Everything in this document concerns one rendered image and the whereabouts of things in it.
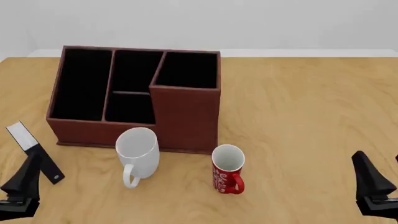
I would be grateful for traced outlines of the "red-brown desk caddy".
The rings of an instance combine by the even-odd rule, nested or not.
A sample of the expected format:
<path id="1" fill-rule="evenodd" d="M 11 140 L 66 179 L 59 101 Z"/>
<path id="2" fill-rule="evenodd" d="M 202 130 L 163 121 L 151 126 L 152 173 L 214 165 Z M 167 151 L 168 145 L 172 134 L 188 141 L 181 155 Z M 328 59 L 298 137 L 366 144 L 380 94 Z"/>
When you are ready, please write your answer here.
<path id="1" fill-rule="evenodd" d="M 220 96 L 219 52 L 64 46 L 46 120 L 58 145 L 113 148 L 143 127 L 161 151 L 211 154 Z"/>

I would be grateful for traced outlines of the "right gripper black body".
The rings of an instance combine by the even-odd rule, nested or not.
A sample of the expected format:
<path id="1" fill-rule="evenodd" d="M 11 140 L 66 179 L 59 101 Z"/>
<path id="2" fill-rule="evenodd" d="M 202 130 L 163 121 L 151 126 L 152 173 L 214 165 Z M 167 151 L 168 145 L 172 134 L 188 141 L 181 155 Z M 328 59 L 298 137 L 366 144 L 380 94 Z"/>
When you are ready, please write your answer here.
<path id="1" fill-rule="evenodd" d="M 398 198 L 356 194 L 356 204 L 363 216 L 398 218 Z"/>

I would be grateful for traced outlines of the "red mug with white pattern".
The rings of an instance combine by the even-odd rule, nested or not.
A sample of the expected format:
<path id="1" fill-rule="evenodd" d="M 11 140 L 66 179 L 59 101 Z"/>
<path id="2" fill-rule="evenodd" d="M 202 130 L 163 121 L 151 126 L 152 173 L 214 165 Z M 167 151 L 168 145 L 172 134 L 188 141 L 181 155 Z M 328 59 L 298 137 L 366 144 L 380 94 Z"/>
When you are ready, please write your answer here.
<path id="1" fill-rule="evenodd" d="M 241 169 L 245 163 L 242 150 L 234 145 L 216 147 L 211 155 L 213 186 L 221 194 L 241 194 L 245 185 Z"/>

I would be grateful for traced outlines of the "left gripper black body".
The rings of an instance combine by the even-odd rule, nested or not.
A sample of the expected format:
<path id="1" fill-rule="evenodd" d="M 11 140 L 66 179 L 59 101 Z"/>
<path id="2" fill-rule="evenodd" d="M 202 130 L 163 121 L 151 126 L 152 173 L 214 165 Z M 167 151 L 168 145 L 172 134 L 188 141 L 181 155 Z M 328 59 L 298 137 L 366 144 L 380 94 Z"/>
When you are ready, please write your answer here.
<path id="1" fill-rule="evenodd" d="M 39 205 L 36 198 L 9 197 L 7 200 L 0 200 L 0 220 L 32 218 Z"/>

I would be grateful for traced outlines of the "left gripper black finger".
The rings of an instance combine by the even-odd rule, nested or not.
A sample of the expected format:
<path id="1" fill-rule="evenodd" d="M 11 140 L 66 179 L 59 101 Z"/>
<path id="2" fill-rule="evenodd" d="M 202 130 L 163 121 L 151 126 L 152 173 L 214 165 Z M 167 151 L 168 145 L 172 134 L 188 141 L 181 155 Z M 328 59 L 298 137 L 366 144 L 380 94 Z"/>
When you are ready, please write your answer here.
<path id="1" fill-rule="evenodd" d="M 40 200 L 40 165 L 41 158 L 36 152 L 28 155 L 19 170 L 0 189 L 7 193 L 8 197 Z"/>

